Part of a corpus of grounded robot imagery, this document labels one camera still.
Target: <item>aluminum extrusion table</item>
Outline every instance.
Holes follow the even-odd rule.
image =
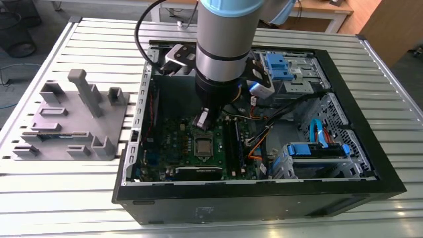
[[[423,113],[368,42],[351,35],[260,29],[255,45],[326,49],[408,190],[390,200],[316,219],[140,226],[112,190],[119,159],[94,162],[15,161],[12,147],[31,124],[46,81],[76,90],[67,80],[83,68],[99,91],[131,92],[122,141],[128,141],[144,60],[134,43],[134,21],[84,18],[70,23],[0,132],[0,237],[416,237],[423,234]],[[148,40],[195,41],[196,27],[142,25]]]

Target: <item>blue cable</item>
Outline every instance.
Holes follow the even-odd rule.
[[[310,142],[315,142],[315,125],[318,125],[319,142],[323,148],[328,148],[328,143],[324,140],[323,123],[319,119],[312,119],[310,123]]]
[[[17,105],[17,103],[15,103],[13,105],[8,105],[5,107],[1,107],[0,109],[11,108],[11,107],[15,107],[16,105]]]

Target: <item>wire bundle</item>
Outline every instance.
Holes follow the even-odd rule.
[[[266,120],[266,124],[262,128],[262,130],[258,132],[258,134],[251,137],[250,139],[247,139],[246,143],[250,144],[254,141],[259,140],[259,142],[255,144],[255,146],[252,147],[252,150],[248,153],[248,158],[250,159],[262,159],[262,157],[259,156],[254,156],[252,153],[256,150],[256,148],[260,146],[260,144],[263,143],[266,137],[270,134],[270,130],[272,128],[272,126],[275,125],[275,121],[286,114],[288,114],[296,107],[296,105],[304,101],[307,101],[308,99],[312,98],[320,98],[323,97],[327,93],[330,92],[330,90],[323,90],[320,92],[316,92],[314,94],[307,94],[300,96],[299,98],[296,98],[291,103],[288,103],[286,106],[282,106],[279,109],[276,109],[276,111],[274,112],[274,114],[268,117],[268,119]]]

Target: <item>wooden desk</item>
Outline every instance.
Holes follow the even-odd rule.
[[[334,6],[328,1],[318,0],[302,0],[303,12],[322,12],[322,13],[338,13],[351,15],[354,13],[352,8],[348,6],[346,1],[340,6]],[[294,6],[294,10],[299,10],[299,4]]]
[[[296,17],[299,11],[302,11],[300,19]],[[346,17],[352,13],[354,10],[346,2],[338,7],[328,1],[302,0],[302,8],[296,3],[280,29],[338,33]]]

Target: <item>gray floor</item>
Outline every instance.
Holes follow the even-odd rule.
[[[38,51],[28,57],[12,58],[0,49],[0,67],[16,63],[36,63],[43,64],[44,59],[51,51],[51,48],[59,38],[62,31],[67,25],[70,16],[82,16],[92,18],[138,20],[144,7],[116,6],[103,4],[80,4],[63,3],[63,11],[55,12],[48,1],[36,1],[36,7],[43,19],[43,24],[30,29],[32,39],[38,46]],[[191,10],[175,13],[182,18],[170,17],[167,10],[162,9],[162,21],[176,22],[178,20],[187,21],[192,14]],[[20,66],[3,71],[3,78],[12,79],[12,85],[4,88],[0,85],[0,108],[19,102],[19,99],[28,87],[30,80],[34,78],[38,71],[35,66]],[[13,107],[0,109],[0,128],[3,127]]]
[[[63,3],[63,11],[55,12],[51,3],[47,1],[36,1],[38,10],[43,18],[43,24],[30,30],[34,41],[38,45],[38,51],[26,58],[11,58],[5,52],[0,50],[0,67],[16,63],[43,64],[50,50],[56,42],[62,30],[68,22],[70,16],[83,16],[92,18],[136,20],[144,11],[143,7],[128,7],[100,4]],[[183,19],[188,19],[192,12],[186,10],[176,13]],[[170,13],[162,10],[162,20],[166,22],[176,22],[178,19],[170,17]],[[0,108],[19,102],[19,99],[28,87],[30,80],[36,73],[38,67],[26,66],[15,67],[3,71],[3,77],[13,79],[12,85],[7,88],[0,86]],[[404,88],[415,99],[420,108],[423,107],[423,57],[414,58],[411,54],[406,54],[398,64],[392,68],[392,72],[399,78]],[[12,108],[0,109],[0,128],[13,110]]]

